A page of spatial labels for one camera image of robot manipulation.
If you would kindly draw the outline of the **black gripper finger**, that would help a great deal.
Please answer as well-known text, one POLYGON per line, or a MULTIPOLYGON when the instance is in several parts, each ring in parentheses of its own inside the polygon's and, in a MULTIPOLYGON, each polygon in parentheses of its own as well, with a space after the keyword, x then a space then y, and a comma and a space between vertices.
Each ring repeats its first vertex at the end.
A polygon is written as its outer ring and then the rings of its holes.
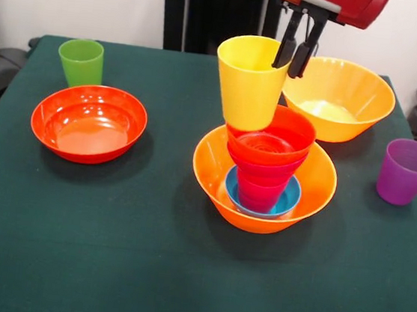
POLYGON ((326 16, 312 16, 311 18, 314 20, 312 29, 305 41, 296 49, 296 53, 293 55, 290 67, 288 68, 288 76, 292 79, 296 77, 302 78, 310 57, 314 52, 314 48, 327 23, 326 16))
POLYGON ((296 31, 299 27, 299 24, 301 23, 303 16, 303 10, 293 11, 290 22, 287 24, 287 28, 280 43, 280 47, 278 48, 276 57, 272 63, 273 68, 283 67, 291 60, 296 48, 296 31))

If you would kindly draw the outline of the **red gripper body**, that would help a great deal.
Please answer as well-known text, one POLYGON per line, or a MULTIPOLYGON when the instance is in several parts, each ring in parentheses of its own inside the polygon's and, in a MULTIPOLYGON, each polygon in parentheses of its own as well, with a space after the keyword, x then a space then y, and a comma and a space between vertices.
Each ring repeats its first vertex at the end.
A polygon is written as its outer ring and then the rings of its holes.
POLYGON ((389 0, 282 0, 309 15, 366 29, 381 14, 389 0))

